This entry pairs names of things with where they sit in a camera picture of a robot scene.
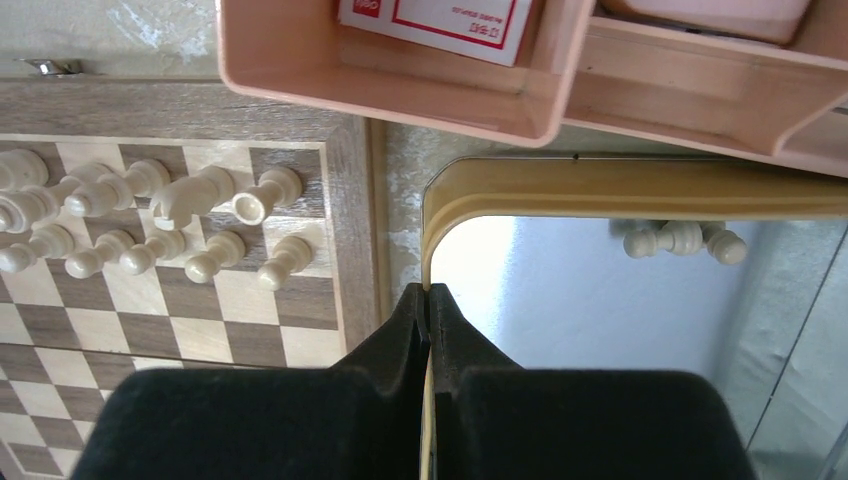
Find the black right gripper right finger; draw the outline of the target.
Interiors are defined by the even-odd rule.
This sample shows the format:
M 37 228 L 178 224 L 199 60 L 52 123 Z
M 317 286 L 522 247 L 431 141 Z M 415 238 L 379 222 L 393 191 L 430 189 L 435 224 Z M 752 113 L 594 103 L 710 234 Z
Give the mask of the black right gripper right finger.
M 684 371 L 521 367 L 428 293 L 435 479 L 751 479 L 728 407 Z

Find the light pawn extra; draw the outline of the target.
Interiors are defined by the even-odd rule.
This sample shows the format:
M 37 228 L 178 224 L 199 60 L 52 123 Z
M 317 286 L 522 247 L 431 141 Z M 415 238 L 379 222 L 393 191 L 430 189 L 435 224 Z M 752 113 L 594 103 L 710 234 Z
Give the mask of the light pawn extra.
M 26 243 L 14 243 L 1 250 L 1 271 L 18 273 L 34 266 L 40 259 L 59 259 L 70 255 L 76 247 L 72 235 L 61 225 L 51 224 L 32 232 Z

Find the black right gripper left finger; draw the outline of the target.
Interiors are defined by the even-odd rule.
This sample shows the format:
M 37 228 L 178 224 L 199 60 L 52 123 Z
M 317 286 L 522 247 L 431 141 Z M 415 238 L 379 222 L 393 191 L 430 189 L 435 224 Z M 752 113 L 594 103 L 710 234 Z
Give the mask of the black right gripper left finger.
M 105 404 L 76 479 L 415 479 L 425 290 L 321 369 L 147 369 Z

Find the light pawn column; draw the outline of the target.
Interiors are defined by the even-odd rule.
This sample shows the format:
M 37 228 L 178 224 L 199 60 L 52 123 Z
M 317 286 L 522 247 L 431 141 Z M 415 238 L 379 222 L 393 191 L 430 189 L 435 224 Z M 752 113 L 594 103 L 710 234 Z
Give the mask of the light pawn column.
M 304 239 L 284 237 L 257 271 L 259 287 L 268 291 L 281 289 L 292 274 L 303 271 L 313 258 L 312 247 Z

